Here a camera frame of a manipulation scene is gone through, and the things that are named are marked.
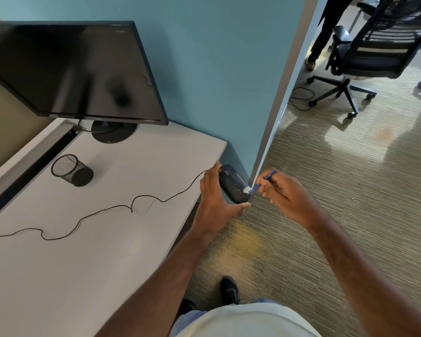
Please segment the person's right forearm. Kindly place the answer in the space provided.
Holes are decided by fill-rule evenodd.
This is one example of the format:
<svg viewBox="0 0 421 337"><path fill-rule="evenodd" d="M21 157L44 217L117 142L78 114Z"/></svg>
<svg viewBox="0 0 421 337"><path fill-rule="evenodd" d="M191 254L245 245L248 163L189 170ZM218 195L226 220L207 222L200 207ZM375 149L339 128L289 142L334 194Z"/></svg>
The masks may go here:
<svg viewBox="0 0 421 337"><path fill-rule="evenodd" d="M307 210L314 237L370 337L421 337L421 306L398 288L327 213Z"/></svg>

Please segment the person's left hand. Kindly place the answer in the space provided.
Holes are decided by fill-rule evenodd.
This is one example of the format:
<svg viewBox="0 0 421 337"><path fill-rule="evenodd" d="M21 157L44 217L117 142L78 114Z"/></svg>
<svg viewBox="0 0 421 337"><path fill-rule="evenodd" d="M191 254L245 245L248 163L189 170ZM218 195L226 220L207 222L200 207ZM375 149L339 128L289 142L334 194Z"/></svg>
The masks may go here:
<svg viewBox="0 0 421 337"><path fill-rule="evenodd" d="M225 205L219 185L218 171L221 163L206 171L200 181L201 201L196 211L192 230L202 236L215 236L232 218L225 218Z"/></svg>

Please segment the black computer monitor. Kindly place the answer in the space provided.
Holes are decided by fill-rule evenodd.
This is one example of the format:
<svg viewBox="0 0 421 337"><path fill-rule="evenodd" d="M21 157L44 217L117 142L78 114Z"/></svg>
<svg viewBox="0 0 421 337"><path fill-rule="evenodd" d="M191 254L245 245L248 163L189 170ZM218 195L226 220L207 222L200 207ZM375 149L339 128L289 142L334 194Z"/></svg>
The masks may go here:
<svg viewBox="0 0 421 337"><path fill-rule="evenodd" d="M0 84L41 117L169 123L134 21L0 21Z"/></svg>

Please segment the person's left forearm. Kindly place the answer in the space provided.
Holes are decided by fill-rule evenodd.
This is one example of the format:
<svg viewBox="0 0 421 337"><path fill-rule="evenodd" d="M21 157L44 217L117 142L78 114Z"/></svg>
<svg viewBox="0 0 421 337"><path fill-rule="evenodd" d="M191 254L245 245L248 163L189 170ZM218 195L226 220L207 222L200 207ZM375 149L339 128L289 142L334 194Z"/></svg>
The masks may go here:
<svg viewBox="0 0 421 337"><path fill-rule="evenodd" d="M195 221L157 271L95 337L168 337L191 277L218 231Z"/></svg>

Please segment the person's right hand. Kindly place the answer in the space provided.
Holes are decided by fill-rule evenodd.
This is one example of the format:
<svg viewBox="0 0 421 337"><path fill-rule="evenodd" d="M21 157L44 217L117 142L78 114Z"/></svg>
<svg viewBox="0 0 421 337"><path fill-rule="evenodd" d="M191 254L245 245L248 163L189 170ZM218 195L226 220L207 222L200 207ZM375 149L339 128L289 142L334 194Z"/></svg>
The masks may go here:
<svg viewBox="0 0 421 337"><path fill-rule="evenodd" d="M305 229L313 228L330 221L330 216L323 210L302 184L292 176L281 171L284 204L275 204L283 214Z"/></svg>

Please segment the person's white shirt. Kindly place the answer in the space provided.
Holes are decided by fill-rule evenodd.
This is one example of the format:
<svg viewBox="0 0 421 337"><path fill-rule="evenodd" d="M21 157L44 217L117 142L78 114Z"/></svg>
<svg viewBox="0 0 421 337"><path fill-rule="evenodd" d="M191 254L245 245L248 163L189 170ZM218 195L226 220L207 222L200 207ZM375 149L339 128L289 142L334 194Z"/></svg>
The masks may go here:
<svg viewBox="0 0 421 337"><path fill-rule="evenodd" d="M208 311L176 337L321 337L300 314L261 298Z"/></svg>

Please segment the person's black shoe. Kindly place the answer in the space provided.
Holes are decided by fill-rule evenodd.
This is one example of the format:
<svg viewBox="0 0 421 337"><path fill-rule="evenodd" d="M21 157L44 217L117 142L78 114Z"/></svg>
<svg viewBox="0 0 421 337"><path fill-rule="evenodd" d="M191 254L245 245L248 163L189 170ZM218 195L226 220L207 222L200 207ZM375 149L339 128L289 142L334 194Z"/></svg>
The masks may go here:
<svg viewBox="0 0 421 337"><path fill-rule="evenodd" d="M180 302L180 306L178 308L175 321L182 315L185 315L192 311L200 311L197 307L196 303L190 299L183 298Z"/></svg>
<svg viewBox="0 0 421 337"><path fill-rule="evenodd" d="M220 296L225 306L239 305L241 303L239 288L232 277L224 276L221 278Z"/></svg>

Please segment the black office chair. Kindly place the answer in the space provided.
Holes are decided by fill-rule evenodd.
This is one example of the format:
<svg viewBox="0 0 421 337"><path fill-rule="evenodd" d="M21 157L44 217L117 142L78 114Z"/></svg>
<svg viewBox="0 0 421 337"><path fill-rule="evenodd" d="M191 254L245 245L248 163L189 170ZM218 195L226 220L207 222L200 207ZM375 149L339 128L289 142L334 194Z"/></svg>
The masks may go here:
<svg viewBox="0 0 421 337"><path fill-rule="evenodd" d="M309 108L333 94L336 97L345 94L352 108L347 118L355 118L359 109L352 92L364 93L365 104L374 99L377 92L354 85L354 78L397 79L420 50L421 0L381 0L355 37L343 26L334 27L333 48L325 69L343 79L309 77L307 84L319 80L335 86L310 100Z"/></svg>

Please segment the black computer mouse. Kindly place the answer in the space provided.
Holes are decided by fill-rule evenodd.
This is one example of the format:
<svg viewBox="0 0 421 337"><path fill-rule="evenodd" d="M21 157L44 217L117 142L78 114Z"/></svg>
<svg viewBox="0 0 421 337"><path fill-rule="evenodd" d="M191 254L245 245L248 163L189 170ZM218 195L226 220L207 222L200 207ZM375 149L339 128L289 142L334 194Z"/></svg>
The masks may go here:
<svg viewBox="0 0 421 337"><path fill-rule="evenodd" d="M218 171L219 185L225 195L234 204L247 203L250 199L247 182L230 164L222 165Z"/></svg>

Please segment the black mesh pen cup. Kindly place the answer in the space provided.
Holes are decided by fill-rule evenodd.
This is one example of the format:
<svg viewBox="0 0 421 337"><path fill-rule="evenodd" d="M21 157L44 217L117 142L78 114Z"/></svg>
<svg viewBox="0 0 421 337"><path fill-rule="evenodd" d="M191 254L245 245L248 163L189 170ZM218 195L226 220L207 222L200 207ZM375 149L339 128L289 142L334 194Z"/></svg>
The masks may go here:
<svg viewBox="0 0 421 337"><path fill-rule="evenodd" d="M94 171L73 154L58 157L51 165L51 173L75 187L84 187L94 178Z"/></svg>

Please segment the black round monitor stand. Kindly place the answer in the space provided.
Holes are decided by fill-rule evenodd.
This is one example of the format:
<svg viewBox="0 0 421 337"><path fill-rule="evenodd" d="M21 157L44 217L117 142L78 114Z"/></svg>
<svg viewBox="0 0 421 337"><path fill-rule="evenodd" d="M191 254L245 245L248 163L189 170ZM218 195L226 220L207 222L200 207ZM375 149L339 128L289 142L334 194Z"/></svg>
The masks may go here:
<svg viewBox="0 0 421 337"><path fill-rule="evenodd" d="M101 143L113 144L128 139L138 124L95 120L91 126L93 138Z"/></svg>

